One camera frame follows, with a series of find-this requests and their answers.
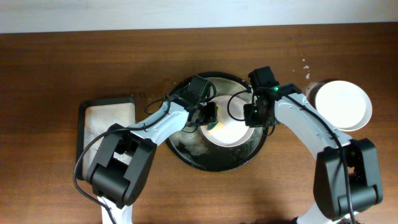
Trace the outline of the green yellow sponge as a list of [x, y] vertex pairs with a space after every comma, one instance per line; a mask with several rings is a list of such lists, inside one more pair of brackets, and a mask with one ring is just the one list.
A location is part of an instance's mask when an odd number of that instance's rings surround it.
[[217, 106], [216, 122], [209, 124], [206, 128], [207, 131], [219, 130], [224, 126], [224, 113], [221, 106]]

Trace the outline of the pinkish white plate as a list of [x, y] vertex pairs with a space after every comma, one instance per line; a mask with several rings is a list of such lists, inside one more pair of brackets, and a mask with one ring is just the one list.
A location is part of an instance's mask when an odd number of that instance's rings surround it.
[[254, 128], [245, 125], [244, 121], [236, 121], [233, 119], [227, 110], [228, 101], [231, 95], [221, 95], [212, 99], [217, 106], [223, 108], [224, 126], [215, 131], [207, 131], [207, 125], [201, 126], [201, 132], [204, 137], [221, 147], [235, 147], [245, 143], [253, 134]]

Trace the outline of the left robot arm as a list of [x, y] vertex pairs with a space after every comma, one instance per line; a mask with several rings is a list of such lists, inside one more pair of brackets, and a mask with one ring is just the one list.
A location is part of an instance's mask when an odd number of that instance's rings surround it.
[[162, 98], [162, 106], [145, 120], [128, 127], [115, 123], [88, 143], [83, 154], [101, 143], [85, 175], [93, 195], [79, 192], [101, 206], [103, 223], [132, 222], [132, 205], [147, 182], [157, 147], [191, 124], [215, 122], [215, 95], [212, 82], [194, 75]]

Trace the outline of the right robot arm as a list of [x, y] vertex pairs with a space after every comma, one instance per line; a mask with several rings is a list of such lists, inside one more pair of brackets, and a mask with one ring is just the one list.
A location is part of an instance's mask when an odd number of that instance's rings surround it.
[[328, 122], [293, 83], [281, 85], [270, 67], [248, 75], [252, 102], [244, 122], [268, 134], [286, 125], [316, 160], [313, 205], [292, 223], [355, 223], [355, 213], [380, 204], [383, 191], [377, 149], [367, 138], [355, 140]]

